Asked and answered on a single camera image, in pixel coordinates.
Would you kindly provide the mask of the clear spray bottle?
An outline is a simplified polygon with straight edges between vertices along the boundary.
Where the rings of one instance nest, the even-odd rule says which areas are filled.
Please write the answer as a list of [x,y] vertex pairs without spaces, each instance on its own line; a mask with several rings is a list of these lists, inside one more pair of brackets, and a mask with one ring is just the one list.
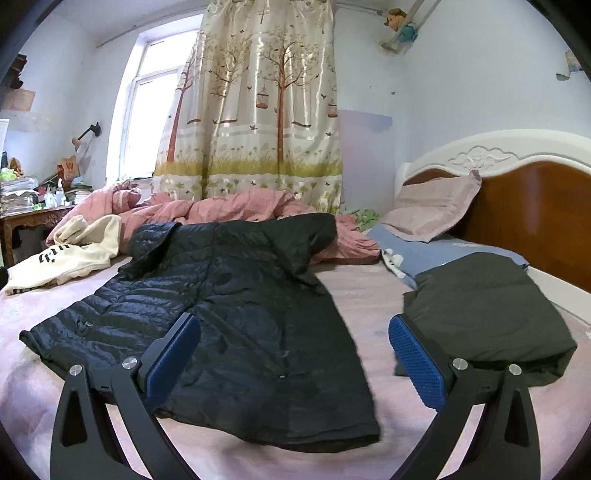
[[57,183],[57,187],[55,190],[55,203],[57,206],[61,207],[61,206],[65,206],[66,205],[66,196],[65,196],[65,192],[63,189],[63,183],[62,183],[62,179],[59,178],[58,179],[58,183]]

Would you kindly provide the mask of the cream printed sweatshirt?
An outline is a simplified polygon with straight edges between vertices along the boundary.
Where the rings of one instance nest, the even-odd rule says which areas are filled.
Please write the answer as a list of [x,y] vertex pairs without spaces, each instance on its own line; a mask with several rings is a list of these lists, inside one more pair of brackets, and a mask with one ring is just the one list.
[[121,227],[117,215],[105,215],[91,223],[81,215],[70,218],[56,230],[52,245],[8,269],[1,292],[13,295],[62,285],[108,268],[119,254]]

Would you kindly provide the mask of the plush toy on shelf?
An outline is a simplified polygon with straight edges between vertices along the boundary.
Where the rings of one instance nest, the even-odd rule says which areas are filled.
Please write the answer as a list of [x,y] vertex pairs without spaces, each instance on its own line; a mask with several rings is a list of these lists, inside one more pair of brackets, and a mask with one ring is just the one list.
[[394,32],[399,33],[400,43],[414,42],[418,37],[418,31],[414,23],[407,23],[407,13],[400,8],[388,11],[385,25]]

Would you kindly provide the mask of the green cloth by pillow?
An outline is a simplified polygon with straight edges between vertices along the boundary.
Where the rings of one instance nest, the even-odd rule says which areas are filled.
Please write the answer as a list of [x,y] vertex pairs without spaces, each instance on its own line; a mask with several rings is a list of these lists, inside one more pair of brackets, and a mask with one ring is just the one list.
[[355,219],[356,227],[360,232],[366,232],[376,226],[381,218],[381,215],[373,209],[356,209],[352,211],[346,211],[346,215],[349,215]]

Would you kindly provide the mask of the pink bed sheet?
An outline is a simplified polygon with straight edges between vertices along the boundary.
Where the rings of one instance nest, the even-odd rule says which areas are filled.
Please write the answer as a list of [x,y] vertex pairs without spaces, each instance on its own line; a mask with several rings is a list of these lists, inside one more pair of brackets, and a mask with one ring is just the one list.
[[[356,342],[373,392],[381,439],[339,454],[304,454],[243,442],[218,430],[164,420],[185,461],[203,479],[387,479],[411,453],[434,411],[411,381],[394,374],[388,325],[403,308],[405,284],[379,264],[325,265],[318,279],[329,289]],[[1,420],[19,453],[41,478],[49,475],[52,428],[62,381],[19,335],[92,294],[114,275],[84,279],[5,297],[1,301]],[[566,315],[577,350],[562,378],[532,390],[542,475],[566,463],[590,423],[590,327]]]

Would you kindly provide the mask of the folded dark green garment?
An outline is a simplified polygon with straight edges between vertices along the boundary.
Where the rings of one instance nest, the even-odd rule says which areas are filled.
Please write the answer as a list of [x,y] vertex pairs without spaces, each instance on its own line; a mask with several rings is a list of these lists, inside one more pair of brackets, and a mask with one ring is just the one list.
[[404,314],[453,358],[516,364],[530,387],[560,379],[577,344],[563,317],[511,259],[474,253],[416,277]]

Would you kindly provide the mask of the blue patterned pillow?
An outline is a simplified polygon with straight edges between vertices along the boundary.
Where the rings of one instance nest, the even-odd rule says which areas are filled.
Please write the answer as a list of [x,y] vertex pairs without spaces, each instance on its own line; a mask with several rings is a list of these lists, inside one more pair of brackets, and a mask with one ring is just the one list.
[[529,262],[518,253],[468,242],[447,234],[428,243],[406,241],[380,224],[370,229],[367,236],[380,247],[381,258],[386,268],[413,290],[417,289],[415,277],[420,273],[474,253],[507,257],[523,269],[529,267]]

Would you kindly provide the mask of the stack of papers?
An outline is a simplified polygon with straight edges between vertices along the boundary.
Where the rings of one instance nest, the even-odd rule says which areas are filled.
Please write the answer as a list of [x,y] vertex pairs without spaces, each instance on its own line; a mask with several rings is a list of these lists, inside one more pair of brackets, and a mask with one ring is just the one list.
[[34,177],[2,181],[1,215],[10,216],[33,211],[38,200],[37,187],[38,180]]

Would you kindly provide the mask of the black wall lamp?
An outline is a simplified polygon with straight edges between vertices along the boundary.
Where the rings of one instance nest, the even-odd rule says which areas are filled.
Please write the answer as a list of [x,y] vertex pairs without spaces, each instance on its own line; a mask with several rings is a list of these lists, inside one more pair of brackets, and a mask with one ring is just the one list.
[[82,145],[82,141],[88,135],[92,135],[94,138],[100,137],[102,134],[102,127],[99,122],[94,124],[90,124],[89,127],[82,132],[78,137],[73,137],[71,140],[72,145],[74,146],[75,150],[78,150]]

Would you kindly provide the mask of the tree print curtain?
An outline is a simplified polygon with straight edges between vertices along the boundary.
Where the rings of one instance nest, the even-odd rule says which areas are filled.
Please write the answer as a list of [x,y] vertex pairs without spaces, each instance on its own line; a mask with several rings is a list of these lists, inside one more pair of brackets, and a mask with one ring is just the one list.
[[328,1],[213,1],[180,74],[152,188],[201,200],[253,188],[342,205]]

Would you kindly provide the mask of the white and wood headboard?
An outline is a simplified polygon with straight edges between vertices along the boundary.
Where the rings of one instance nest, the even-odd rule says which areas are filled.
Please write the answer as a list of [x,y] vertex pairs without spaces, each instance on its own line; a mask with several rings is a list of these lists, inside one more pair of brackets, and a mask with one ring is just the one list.
[[590,289],[590,140],[545,129],[496,130],[452,141],[404,163],[394,186],[476,170],[482,187],[453,236],[514,251]]

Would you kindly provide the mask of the black puffer jacket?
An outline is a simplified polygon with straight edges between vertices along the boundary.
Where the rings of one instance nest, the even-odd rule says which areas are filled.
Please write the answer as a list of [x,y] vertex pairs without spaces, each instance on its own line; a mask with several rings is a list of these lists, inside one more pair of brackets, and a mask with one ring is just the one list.
[[160,414],[259,444],[335,453],[381,428],[356,344],[311,258],[332,215],[139,227],[130,261],[95,293],[23,331],[59,375],[142,354],[182,314],[201,338]]

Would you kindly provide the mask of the wooden side table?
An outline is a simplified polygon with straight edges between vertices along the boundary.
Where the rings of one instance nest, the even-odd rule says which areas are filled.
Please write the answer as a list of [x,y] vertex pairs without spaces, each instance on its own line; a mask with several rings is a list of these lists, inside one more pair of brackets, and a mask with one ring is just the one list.
[[43,226],[53,229],[71,210],[73,206],[62,206],[51,209],[41,209],[17,215],[1,217],[1,253],[4,265],[11,267],[15,264],[13,231],[18,228],[35,228]]

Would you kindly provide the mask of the window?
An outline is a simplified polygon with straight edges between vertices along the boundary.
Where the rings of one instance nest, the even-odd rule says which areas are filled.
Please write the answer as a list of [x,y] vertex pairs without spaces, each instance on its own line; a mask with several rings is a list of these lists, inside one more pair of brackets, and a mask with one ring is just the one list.
[[182,67],[197,39],[200,14],[137,36],[115,101],[105,181],[153,175],[159,142]]

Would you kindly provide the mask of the pink checked quilt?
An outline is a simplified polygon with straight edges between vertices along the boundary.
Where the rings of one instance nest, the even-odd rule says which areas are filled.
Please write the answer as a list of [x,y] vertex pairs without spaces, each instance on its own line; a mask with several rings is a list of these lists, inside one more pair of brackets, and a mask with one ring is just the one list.
[[[88,223],[105,215],[120,216],[120,251],[124,253],[133,231],[143,224],[170,221],[181,224],[235,220],[259,222],[314,212],[314,207],[297,200],[290,192],[262,188],[199,201],[174,200],[167,193],[156,193],[143,201],[140,188],[127,180],[93,191],[53,228],[46,244],[52,245],[57,238],[58,230],[75,216],[83,217]],[[370,264],[379,259],[379,245],[359,231],[354,217],[338,215],[335,217],[335,225],[337,238],[327,249],[312,257],[312,261]]]

